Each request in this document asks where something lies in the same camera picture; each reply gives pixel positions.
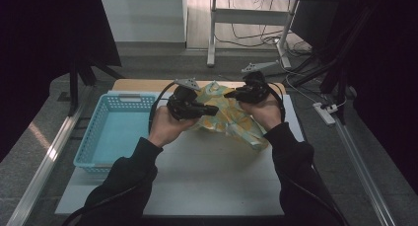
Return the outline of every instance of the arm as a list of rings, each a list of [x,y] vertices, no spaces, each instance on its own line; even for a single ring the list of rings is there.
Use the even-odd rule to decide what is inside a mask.
[[[273,148],[274,167],[282,186],[280,204],[289,223],[340,225],[337,218],[325,206],[293,184],[313,193],[327,205],[332,205],[331,195],[312,168],[313,147],[307,142],[298,142],[289,128],[289,123],[281,122],[281,114],[274,97],[270,95],[265,101],[256,105],[242,103],[241,107],[252,114],[253,118],[267,130],[264,137]]]
[[[78,225],[130,225],[137,222],[150,197],[152,182],[157,176],[155,161],[163,151],[162,147],[177,139],[195,122],[197,119],[178,121],[167,107],[158,108],[148,139],[140,138],[130,158],[116,160],[103,184],[89,194],[85,206],[96,205],[127,189],[134,189],[84,214]]]

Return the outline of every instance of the power strip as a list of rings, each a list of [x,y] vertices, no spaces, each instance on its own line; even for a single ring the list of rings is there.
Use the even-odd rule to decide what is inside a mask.
[[[327,110],[323,110],[321,106],[322,106],[321,103],[313,104],[313,107],[319,113],[320,117],[322,117],[323,121],[325,121],[326,125],[335,124],[335,119],[331,116],[331,114],[329,114]]]

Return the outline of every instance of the crumpled cloth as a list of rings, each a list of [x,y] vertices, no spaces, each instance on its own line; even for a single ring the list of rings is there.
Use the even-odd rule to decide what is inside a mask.
[[[216,81],[196,92],[196,101],[219,108],[214,116],[204,115],[191,129],[206,129],[225,132],[238,141],[248,144],[253,150],[263,150],[268,141],[263,137],[263,130],[252,117],[241,109],[236,99],[224,98],[234,91],[232,88],[220,86]]]

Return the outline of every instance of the black sweatshirt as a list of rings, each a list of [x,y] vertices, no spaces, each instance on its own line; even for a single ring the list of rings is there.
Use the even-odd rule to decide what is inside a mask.
[[[275,126],[264,137],[273,147],[273,162],[282,187],[280,204],[288,224],[340,225],[336,216],[325,206],[295,186],[308,190],[323,203],[332,205],[326,186],[312,168],[313,147],[307,142],[298,142],[288,122]],[[78,225],[138,225],[151,194],[152,182],[157,176],[155,161],[162,151],[162,148],[141,137],[132,156],[119,158],[114,163],[103,184],[89,194],[85,206],[95,205],[129,188],[138,187],[84,214]]]

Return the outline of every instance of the plastic basket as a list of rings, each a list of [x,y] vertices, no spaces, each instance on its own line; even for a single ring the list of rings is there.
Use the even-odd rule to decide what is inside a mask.
[[[148,137],[154,95],[102,95],[74,159],[88,173],[107,173],[118,158],[130,157]]]

